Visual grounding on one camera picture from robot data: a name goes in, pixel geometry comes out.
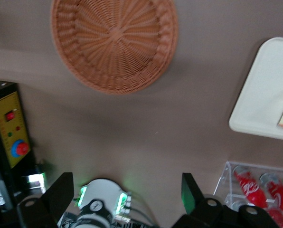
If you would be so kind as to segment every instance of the red knob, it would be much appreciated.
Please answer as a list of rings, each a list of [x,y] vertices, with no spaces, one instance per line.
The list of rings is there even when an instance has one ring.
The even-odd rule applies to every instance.
[[[28,153],[28,144],[26,142],[21,142],[18,144],[16,149],[16,154],[18,155],[25,155]]]

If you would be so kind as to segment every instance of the white robot part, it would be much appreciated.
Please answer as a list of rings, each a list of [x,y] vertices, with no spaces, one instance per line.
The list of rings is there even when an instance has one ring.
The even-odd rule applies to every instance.
[[[115,182],[107,179],[93,180],[81,188],[78,199],[80,213],[74,227],[110,228],[124,212],[129,214],[130,209],[127,207],[130,204],[131,196]]]

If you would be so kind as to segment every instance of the white tray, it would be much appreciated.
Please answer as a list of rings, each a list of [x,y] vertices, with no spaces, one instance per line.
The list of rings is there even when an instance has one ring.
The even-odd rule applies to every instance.
[[[232,130],[283,139],[283,38],[260,47],[229,120]]]

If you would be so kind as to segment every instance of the clear acrylic holder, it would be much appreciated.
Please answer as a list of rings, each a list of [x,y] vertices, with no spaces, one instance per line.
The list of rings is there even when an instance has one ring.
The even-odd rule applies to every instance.
[[[283,184],[283,169],[227,161],[225,168],[222,172],[222,175],[218,181],[214,195],[224,201],[224,202],[221,202],[222,204],[224,203],[225,205],[227,205],[229,208],[233,210],[236,210],[236,211],[238,210],[239,208],[238,204],[239,205],[242,205],[242,204],[253,205],[247,200],[238,181],[233,175],[233,169],[238,165],[247,167],[251,171],[252,176],[257,180],[259,185],[260,185],[260,181],[259,181],[260,176],[266,172],[275,173]],[[261,187],[266,194],[266,197],[267,197],[266,202],[268,206],[278,207],[277,202],[275,202],[275,200],[272,198],[269,192],[263,186]]]

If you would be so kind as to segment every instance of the machine casing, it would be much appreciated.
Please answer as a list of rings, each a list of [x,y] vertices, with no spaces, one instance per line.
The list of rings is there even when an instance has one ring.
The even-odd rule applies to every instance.
[[[6,210],[26,196],[20,176],[36,165],[25,122],[17,84],[0,81],[0,194]]]

